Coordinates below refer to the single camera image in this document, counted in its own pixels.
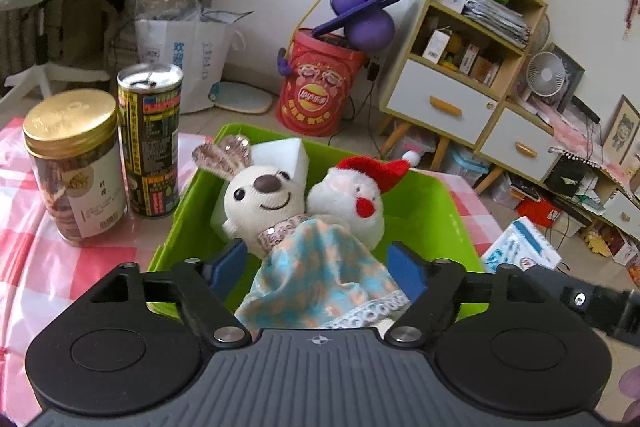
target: stack of papers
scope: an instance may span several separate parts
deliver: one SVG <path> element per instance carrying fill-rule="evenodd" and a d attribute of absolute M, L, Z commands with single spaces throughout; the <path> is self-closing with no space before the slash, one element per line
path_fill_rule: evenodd
<path fill-rule="evenodd" d="M 493 0 L 466 0 L 462 15 L 491 30 L 523 50 L 529 42 L 530 28 L 522 15 Z"/>

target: yellow rope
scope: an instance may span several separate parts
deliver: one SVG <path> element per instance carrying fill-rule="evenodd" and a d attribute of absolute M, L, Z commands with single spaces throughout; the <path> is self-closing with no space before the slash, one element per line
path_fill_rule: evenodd
<path fill-rule="evenodd" d="M 309 17 L 313 13 L 313 10 L 315 10 L 321 2 L 322 2 L 322 0 L 317 0 L 314 3 L 314 5 L 309 9 L 309 11 L 305 13 L 305 16 L 302 17 L 302 19 L 300 19 L 300 22 L 298 23 L 298 26 L 296 26 L 296 28 L 293 30 L 291 38 L 289 39 L 289 45 L 287 46 L 287 53 L 285 54 L 285 58 L 289 56 L 289 51 L 291 49 L 291 45 L 293 44 L 293 41 L 296 38 L 296 33 L 300 29 L 300 26 L 302 26 L 305 23 L 306 18 Z"/>

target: lay's logo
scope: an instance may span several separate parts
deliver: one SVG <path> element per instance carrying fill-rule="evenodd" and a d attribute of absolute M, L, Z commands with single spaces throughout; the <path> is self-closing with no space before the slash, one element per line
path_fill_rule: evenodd
<path fill-rule="evenodd" d="M 300 89 L 298 101 L 303 109 L 317 112 L 329 103 L 329 94 L 318 84 L 307 84 Z"/>

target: santa hat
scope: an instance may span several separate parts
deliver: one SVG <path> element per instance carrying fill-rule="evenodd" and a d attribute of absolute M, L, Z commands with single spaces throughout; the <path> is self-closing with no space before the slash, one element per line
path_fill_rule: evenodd
<path fill-rule="evenodd" d="M 354 156 L 342 160 L 336 168 L 366 174 L 376 182 L 376 185 L 380 188 L 380 193 L 385 194 L 398 185 L 409 169 L 417 166 L 419 161 L 420 155 L 414 151 L 409 151 L 402 156 L 401 160 L 389 163 L 382 163 L 366 156 Z"/>

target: red bucket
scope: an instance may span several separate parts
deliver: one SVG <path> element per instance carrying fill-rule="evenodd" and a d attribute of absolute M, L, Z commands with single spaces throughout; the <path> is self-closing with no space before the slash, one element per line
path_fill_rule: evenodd
<path fill-rule="evenodd" d="M 306 136 L 331 136 L 338 129 L 344 100 L 366 55 L 315 39 L 311 30 L 301 29 L 288 56 L 294 72 L 280 92 L 278 121 Z"/>

